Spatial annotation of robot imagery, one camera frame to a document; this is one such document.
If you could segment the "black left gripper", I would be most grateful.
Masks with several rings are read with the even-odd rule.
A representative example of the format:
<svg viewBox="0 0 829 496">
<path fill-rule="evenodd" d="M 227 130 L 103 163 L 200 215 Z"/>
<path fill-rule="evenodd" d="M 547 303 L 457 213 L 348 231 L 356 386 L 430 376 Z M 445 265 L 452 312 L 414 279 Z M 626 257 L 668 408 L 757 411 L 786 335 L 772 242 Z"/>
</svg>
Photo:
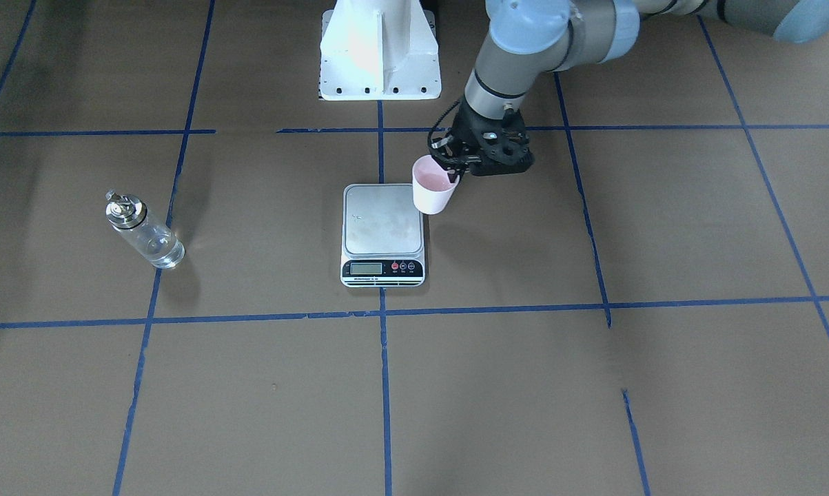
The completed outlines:
<svg viewBox="0 0 829 496">
<path fill-rule="evenodd" d="M 446 145 L 431 147 L 431 157 L 447 171 L 450 185 L 458 185 L 467 172 L 472 176 L 519 174 L 535 162 L 519 110 L 503 110 L 499 119 L 492 119 L 462 101 L 449 137 L 449 149 Z"/>
</svg>

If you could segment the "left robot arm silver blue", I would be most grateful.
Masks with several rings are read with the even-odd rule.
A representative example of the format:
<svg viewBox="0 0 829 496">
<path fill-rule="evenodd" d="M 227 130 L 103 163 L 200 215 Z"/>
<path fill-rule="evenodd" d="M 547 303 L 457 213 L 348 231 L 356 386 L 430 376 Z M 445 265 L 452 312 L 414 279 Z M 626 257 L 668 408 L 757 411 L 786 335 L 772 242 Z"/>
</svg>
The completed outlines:
<svg viewBox="0 0 829 496">
<path fill-rule="evenodd" d="M 452 125 L 428 135 L 438 176 L 452 185 L 464 174 L 526 172 L 534 157 L 520 108 L 538 75 L 619 59 L 645 20 L 698 15 L 789 43 L 829 32 L 829 1 L 489 1 L 486 11 L 489 31 Z"/>
</svg>

